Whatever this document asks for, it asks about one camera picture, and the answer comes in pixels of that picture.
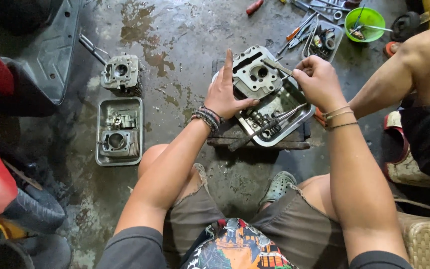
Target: green plastic bowl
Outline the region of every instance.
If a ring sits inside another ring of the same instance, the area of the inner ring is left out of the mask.
[[[372,42],[379,39],[384,34],[383,30],[363,28],[362,33],[364,34],[366,40],[357,39],[356,37],[349,34],[349,29],[355,25],[361,10],[362,8],[353,9],[348,13],[348,15],[346,15],[346,19],[344,19],[344,29],[346,30],[346,35],[350,40],[360,43]],[[359,19],[359,23],[383,28],[386,27],[386,22],[384,21],[383,16],[381,16],[381,14],[379,14],[379,12],[376,10],[370,8],[364,8],[361,18]]]

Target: metal tray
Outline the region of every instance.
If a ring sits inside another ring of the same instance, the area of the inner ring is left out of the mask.
[[[139,133],[139,157],[137,158],[112,158],[103,156],[99,153],[99,141],[100,136],[104,130],[106,130],[106,119],[109,115],[115,111],[121,111],[121,113],[132,115],[136,119],[136,127]],[[120,97],[112,99],[104,99],[99,103],[98,116],[97,116],[97,145],[96,145],[96,162],[100,166],[127,166],[135,165],[142,159],[142,99],[139,97]]]
[[[306,103],[304,94],[298,90],[298,83],[292,78],[284,80],[283,87],[276,93],[265,97],[261,100],[260,104],[254,109],[261,114],[271,115],[274,110],[279,110],[281,113],[290,111],[300,104]],[[300,111],[296,113],[296,116],[292,117],[292,120],[285,123],[281,127],[281,131],[276,135],[269,138],[262,136],[255,136],[253,140],[262,146],[274,146],[280,142],[283,138],[288,136],[292,131],[298,128],[303,122],[307,121],[315,113],[316,107],[314,105],[308,105],[300,108]],[[244,119],[240,113],[237,113],[236,118],[242,124],[243,129],[250,135],[257,131],[260,127],[252,128],[253,122],[251,119]]]

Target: crocs shoe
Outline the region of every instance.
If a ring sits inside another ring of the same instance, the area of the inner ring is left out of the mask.
[[[296,185],[296,179],[286,171],[282,171],[273,178],[265,197],[260,201],[260,207],[267,202],[275,202],[280,199],[290,189],[291,185]]]
[[[208,192],[207,174],[205,173],[204,166],[200,163],[195,163],[194,167],[195,169],[197,169],[197,172],[200,175],[200,179],[202,180],[202,185],[205,187],[205,190],[207,191],[207,193],[210,194]]]

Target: hand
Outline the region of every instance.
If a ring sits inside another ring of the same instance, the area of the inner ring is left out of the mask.
[[[225,65],[218,72],[215,81],[208,87],[205,107],[217,113],[220,117],[230,119],[237,112],[260,103],[260,100],[247,98],[235,100],[233,95],[233,54],[226,51]]]
[[[347,106],[336,71],[329,62],[318,56],[303,59],[293,70],[293,77],[302,87],[308,102],[317,106],[322,113]]]

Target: wet floor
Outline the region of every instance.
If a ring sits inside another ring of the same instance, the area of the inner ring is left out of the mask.
[[[187,124],[192,108],[204,101],[211,81],[212,61],[227,48],[242,52],[259,44],[276,52],[285,36],[305,15],[290,4],[270,0],[248,18],[250,1],[232,0],[92,0],[84,1],[81,32],[111,56],[137,55],[143,64],[144,150],[169,143]],[[391,0],[364,0],[380,11],[388,24],[406,11]],[[351,99],[386,61],[389,37],[368,45],[345,37],[333,65],[343,93]],[[298,52],[285,55],[299,59]],[[118,217],[137,182],[137,167],[103,168],[95,162],[99,101],[111,93],[99,85],[103,66],[77,45],[70,81],[59,112],[49,118],[22,118],[20,148],[48,168],[47,187],[58,197],[68,219],[58,233],[74,251],[71,268],[91,269],[112,236]],[[379,160],[382,118],[387,110],[360,121],[373,154]],[[300,182],[329,172],[325,132],[311,125],[312,148],[304,151],[240,151],[228,154],[204,146],[197,162],[208,175],[209,190],[222,212],[249,219],[281,170]]]

